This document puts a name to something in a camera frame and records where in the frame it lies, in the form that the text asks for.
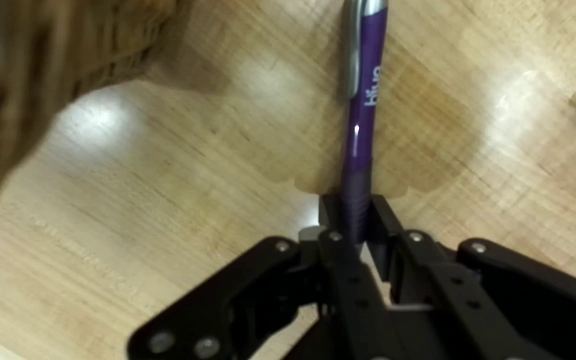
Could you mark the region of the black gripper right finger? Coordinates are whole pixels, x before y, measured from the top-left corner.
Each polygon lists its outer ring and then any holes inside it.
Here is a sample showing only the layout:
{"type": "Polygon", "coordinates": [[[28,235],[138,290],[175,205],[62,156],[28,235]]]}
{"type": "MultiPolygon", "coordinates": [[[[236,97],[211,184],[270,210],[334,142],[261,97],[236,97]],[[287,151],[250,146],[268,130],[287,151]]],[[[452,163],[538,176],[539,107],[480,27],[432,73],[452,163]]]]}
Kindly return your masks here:
{"type": "Polygon", "coordinates": [[[395,244],[403,235],[403,225],[380,193],[369,197],[365,222],[365,245],[381,280],[392,277],[395,244]]]}

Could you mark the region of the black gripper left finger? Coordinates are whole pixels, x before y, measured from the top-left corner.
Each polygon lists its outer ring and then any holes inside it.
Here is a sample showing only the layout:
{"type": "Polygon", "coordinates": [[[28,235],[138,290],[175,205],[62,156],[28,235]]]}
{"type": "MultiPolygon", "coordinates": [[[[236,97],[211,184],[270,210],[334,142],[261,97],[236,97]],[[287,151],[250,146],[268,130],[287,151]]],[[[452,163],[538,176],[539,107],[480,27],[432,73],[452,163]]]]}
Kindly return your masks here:
{"type": "Polygon", "coordinates": [[[331,242],[348,242],[343,223],[343,207],[335,193],[321,193],[318,201],[318,222],[323,228],[323,238],[331,242]]]}

